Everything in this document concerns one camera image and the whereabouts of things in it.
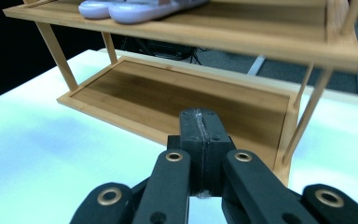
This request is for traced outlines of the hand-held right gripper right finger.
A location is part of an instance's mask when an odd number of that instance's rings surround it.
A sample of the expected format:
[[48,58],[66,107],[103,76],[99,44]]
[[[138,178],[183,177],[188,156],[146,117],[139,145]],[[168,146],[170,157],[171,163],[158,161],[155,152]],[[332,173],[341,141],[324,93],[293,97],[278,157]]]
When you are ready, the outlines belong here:
[[234,145],[216,112],[198,108],[196,122],[201,137],[198,196],[218,197],[222,195],[224,185],[222,161]]

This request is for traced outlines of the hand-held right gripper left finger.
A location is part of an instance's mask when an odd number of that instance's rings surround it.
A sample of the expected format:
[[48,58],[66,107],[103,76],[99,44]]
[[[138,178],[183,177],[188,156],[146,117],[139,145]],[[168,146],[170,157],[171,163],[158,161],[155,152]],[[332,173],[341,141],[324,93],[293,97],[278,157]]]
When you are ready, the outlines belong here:
[[183,150],[190,155],[190,194],[201,196],[203,186],[203,116],[199,108],[189,108],[179,115],[179,134],[169,135],[167,149]]

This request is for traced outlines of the wooden shoe rack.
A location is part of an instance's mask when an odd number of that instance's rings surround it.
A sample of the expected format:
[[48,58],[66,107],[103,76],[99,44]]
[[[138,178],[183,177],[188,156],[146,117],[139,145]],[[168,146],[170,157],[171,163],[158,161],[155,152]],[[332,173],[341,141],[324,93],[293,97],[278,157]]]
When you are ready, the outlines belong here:
[[[88,20],[81,0],[23,0],[6,15],[33,21],[68,86],[60,99],[85,114],[164,143],[189,107],[217,112],[236,145],[286,181],[296,146],[330,77],[358,70],[358,0],[210,0],[160,21],[122,25]],[[108,48],[110,63],[77,82],[54,34],[57,25],[127,35],[320,68],[306,105],[301,90],[253,77]]]

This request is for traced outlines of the lavender slipper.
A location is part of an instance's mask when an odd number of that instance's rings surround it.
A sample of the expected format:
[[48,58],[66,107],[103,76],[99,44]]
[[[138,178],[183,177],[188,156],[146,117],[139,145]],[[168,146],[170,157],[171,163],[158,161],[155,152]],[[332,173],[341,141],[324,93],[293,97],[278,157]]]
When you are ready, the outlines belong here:
[[124,6],[129,0],[84,0],[79,6],[79,13],[86,19],[109,18],[109,8]]
[[138,0],[108,8],[109,16],[117,23],[135,24],[169,16],[178,11],[199,7],[209,0]]

